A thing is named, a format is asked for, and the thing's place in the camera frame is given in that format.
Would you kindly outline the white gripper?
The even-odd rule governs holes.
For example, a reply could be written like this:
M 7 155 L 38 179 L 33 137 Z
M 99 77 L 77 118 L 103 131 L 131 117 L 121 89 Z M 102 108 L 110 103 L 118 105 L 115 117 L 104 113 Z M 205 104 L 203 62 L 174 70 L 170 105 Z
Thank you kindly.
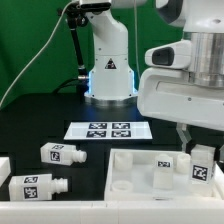
M 224 90 L 196 86 L 187 78 L 181 70 L 149 68 L 137 99 L 141 115 L 178 123 L 183 152 L 192 140 L 188 125 L 224 131 Z

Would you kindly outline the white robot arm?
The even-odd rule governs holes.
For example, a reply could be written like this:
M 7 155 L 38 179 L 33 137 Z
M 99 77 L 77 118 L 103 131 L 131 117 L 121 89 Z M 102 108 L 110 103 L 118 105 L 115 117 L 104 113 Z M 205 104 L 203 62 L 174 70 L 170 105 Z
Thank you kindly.
M 111 10 L 146 2 L 80 0 L 93 28 L 95 53 L 85 97 L 107 104 L 137 95 L 145 117 L 224 131 L 224 0 L 154 0 L 162 20 L 181 27 L 183 36 L 146 51 L 148 68 L 135 90 L 128 31 Z

